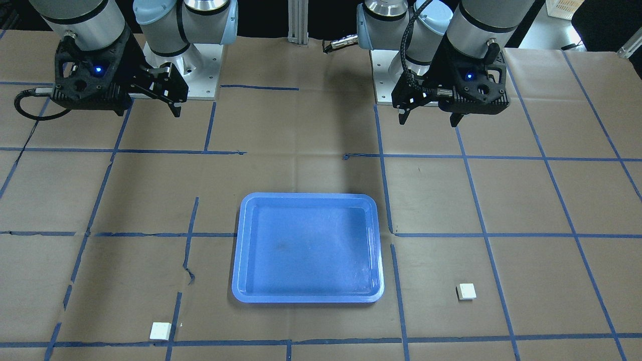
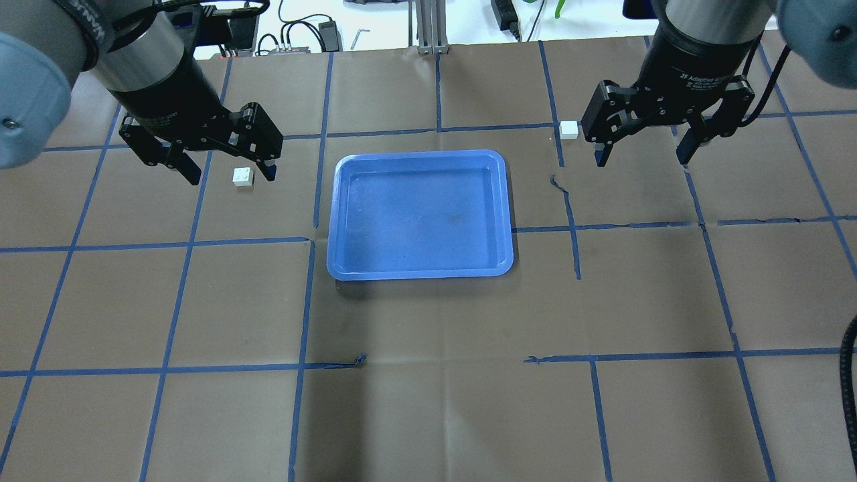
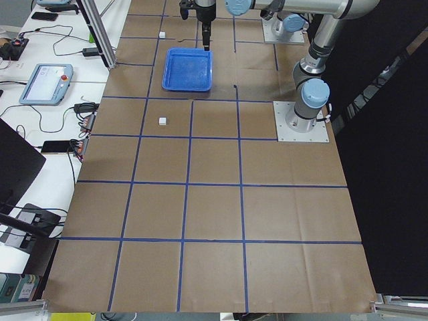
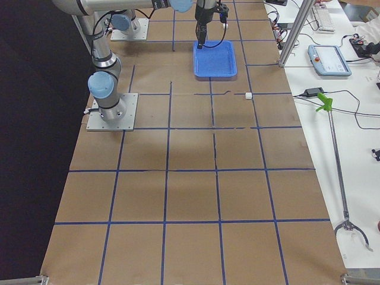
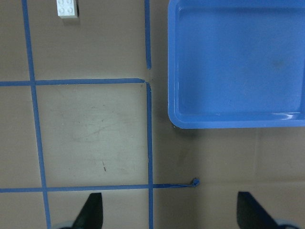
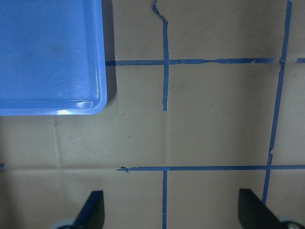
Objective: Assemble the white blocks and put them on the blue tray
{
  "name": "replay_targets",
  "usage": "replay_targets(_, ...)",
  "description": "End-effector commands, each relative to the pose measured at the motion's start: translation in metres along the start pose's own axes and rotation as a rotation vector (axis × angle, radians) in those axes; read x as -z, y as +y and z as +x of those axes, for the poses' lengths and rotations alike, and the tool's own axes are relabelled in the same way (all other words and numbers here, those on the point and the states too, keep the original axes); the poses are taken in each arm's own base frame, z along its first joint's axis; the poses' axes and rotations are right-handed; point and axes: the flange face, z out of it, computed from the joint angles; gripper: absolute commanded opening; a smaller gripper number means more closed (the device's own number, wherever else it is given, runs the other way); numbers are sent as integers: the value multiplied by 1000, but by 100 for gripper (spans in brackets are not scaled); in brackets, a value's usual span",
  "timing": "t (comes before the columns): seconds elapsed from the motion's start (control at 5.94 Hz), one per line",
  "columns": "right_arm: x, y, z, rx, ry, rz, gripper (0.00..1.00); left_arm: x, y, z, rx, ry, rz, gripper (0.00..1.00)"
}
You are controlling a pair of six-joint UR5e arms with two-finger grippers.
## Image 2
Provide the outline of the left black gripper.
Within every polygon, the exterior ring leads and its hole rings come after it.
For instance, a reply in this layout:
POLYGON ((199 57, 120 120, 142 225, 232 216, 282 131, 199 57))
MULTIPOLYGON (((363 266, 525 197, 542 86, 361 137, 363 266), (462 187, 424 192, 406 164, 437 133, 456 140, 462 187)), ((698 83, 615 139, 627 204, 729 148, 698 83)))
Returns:
POLYGON ((163 80, 147 88, 119 92, 134 123, 120 136, 150 167, 162 164, 198 186, 202 170, 185 151, 220 150, 258 164, 268 182, 276 179, 283 134, 258 102, 236 112, 226 108, 199 64, 182 60, 163 80))

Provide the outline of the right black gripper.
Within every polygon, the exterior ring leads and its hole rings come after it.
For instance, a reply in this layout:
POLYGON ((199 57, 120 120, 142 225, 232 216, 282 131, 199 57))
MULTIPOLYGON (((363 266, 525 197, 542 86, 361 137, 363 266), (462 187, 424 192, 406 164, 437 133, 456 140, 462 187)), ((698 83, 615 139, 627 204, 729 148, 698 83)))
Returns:
POLYGON ((756 97, 738 70, 756 42, 718 45, 680 30, 657 30, 636 82, 602 80, 582 116, 597 167, 606 167, 613 144, 648 127, 689 125, 676 147, 680 165, 712 138, 734 134, 756 97))

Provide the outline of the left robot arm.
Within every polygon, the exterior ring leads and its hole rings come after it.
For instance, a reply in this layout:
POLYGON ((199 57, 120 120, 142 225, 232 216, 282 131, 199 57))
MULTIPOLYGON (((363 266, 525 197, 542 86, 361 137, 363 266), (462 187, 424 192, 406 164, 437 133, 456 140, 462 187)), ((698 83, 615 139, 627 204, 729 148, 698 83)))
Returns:
POLYGON ((270 3, 217 10, 211 1, 3 1, 1 164, 22 167, 40 155, 66 118, 80 74, 92 72, 125 108, 120 137, 148 167, 166 167, 196 185, 190 157, 220 151, 254 162, 275 180, 283 136, 263 107, 227 109, 195 59, 196 21, 254 18, 270 3))

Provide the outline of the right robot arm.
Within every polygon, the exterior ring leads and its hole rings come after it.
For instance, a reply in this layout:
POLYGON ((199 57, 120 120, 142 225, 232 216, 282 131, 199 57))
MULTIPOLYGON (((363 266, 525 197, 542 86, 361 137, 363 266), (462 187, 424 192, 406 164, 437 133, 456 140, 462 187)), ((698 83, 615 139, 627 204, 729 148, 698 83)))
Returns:
POLYGON ((854 1, 625 1, 623 15, 657 27, 636 82, 602 80, 582 116, 598 167, 625 137, 678 125, 688 131, 676 157, 688 164, 705 143, 758 118, 790 53, 824 82, 855 89, 854 1), (747 74, 771 18, 785 47, 756 94, 747 74))

